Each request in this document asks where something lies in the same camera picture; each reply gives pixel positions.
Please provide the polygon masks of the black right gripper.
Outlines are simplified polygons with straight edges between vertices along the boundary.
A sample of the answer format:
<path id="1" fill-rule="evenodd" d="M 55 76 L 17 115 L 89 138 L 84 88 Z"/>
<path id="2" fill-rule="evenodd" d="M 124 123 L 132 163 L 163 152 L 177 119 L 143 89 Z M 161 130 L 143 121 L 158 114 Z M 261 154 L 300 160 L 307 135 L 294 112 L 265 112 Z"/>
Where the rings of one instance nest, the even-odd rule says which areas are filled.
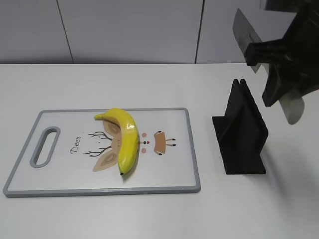
<path id="1" fill-rule="evenodd" d="M 283 95 L 298 97 L 319 89 L 319 2 L 304 2 L 285 39 L 249 43 L 244 58 L 248 66 L 262 63 L 268 73 L 262 99 L 271 107 Z"/>

